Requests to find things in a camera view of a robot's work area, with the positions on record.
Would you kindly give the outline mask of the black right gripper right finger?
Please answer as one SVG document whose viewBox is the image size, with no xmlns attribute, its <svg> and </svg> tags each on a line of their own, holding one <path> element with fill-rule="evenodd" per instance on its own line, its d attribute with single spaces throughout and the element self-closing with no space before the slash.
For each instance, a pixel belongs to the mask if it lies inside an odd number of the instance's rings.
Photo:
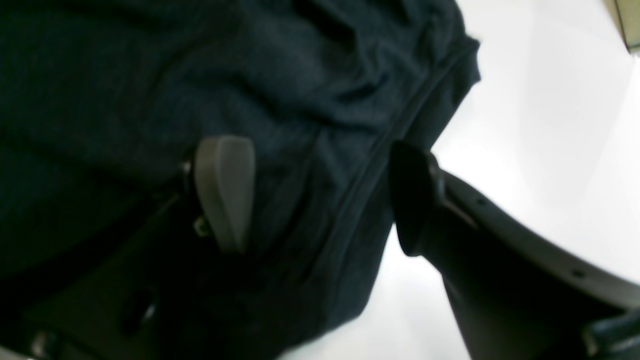
<svg viewBox="0 0 640 360">
<path fill-rule="evenodd" d="M 442 276 L 473 360 L 637 360 L 640 287 L 537 235 L 430 152 L 391 146 L 398 240 Z"/>
</svg>

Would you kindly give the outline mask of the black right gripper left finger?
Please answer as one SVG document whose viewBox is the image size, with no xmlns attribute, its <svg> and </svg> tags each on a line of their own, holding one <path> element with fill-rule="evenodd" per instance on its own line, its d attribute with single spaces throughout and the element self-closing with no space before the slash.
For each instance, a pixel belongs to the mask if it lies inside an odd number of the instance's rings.
<svg viewBox="0 0 640 360">
<path fill-rule="evenodd" d="M 166 359 L 199 260 L 247 250 L 256 162 L 248 137 L 205 137 L 114 223 L 2 276 L 1 358 Z"/>
</svg>

